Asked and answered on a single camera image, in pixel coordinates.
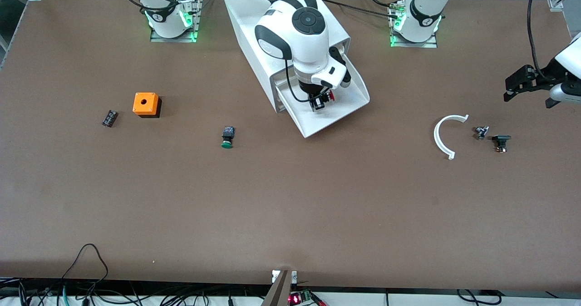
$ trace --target white c-shaped bracket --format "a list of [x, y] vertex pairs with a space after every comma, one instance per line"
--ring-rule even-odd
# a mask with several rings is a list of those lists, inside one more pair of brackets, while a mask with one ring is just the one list
[[440, 122], [438, 122], [438, 124], [436, 124], [436, 128], [434, 128], [434, 140], [436, 141], [436, 145], [438, 145], [438, 148], [440, 148], [442, 152], [448, 154], [448, 159], [454, 159], [454, 155], [456, 155], [456, 153], [449, 149], [448, 147], [446, 147], [446, 145], [442, 143], [442, 139], [440, 139], [440, 125], [442, 124], [442, 122], [446, 120], [456, 120], [464, 123], [466, 122], [466, 120], [468, 120], [468, 114], [466, 116], [461, 115], [445, 116], [444, 118], [442, 118], [442, 120], [440, 120]]

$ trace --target table surface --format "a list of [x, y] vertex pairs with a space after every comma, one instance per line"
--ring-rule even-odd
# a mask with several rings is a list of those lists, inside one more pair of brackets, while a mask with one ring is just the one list
[[[60, 277], [93, 242], [111, 279], [581, 291], [581, 108], [502, 101], [531, 61], [526, 5], [450, 0], [437, 49], [390, 48], [384, 18], [330, 5], [371, 102], [305, 139], [223, 0], [195, 44], [150, 43], [126, 0], [29, 3], [0, 72], [0, 275]], [[570, 41], [545, 0], [533, 28], [541, 64]], [[138, 91], [161, 118], [131, 112]], [[433, 141], [450, 114], [470, 115], [440, 130], [453, 161]], [[102, 271], [86, 252], [70, 275]]]

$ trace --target black round joint cap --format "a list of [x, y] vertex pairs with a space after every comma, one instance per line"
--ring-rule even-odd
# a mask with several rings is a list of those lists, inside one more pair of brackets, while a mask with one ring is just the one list
[[295, 29], [305, 35], [319, 35], [325, 30], [325, 19], [315, 8], [299, 8], [292, 15]]

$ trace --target brown table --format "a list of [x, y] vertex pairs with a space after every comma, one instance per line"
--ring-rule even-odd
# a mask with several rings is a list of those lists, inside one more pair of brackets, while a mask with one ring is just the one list
[[[379, 10], [369, 0], [340, 0]], [[504, 103], [531, 61], [525, 0], [451, 0], [438, 49], [331, 10], [371, 103], [304, 139], [275, 114], [223, 0], [195, 44], [150, 43], [126, 0], [31, 2], [0, 72], [0, 275], [60, 277], [94, 242], [111, 279], [581, 291], [581, 108]], [[539, 62], [570, 40], [533, 7]], [[162, 117], [131, 112], [163, 98]], [[120, 112], [114, 128], [100, 124]], [[448, 161], [434, 144], [446, 123]], [[222, 127], [237, 128], [234, 149]], [[510, 134], [508, 153], [473, 138]], [[98, 277], [93, 252], [72, 277]]]

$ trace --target orange cube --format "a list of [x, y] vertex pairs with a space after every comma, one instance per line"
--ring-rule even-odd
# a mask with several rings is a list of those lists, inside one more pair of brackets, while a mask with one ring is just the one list
[[159, 118], [162, 99], [156, 93], [136, 93], [133, 100], [133, 113], [141, 118]]

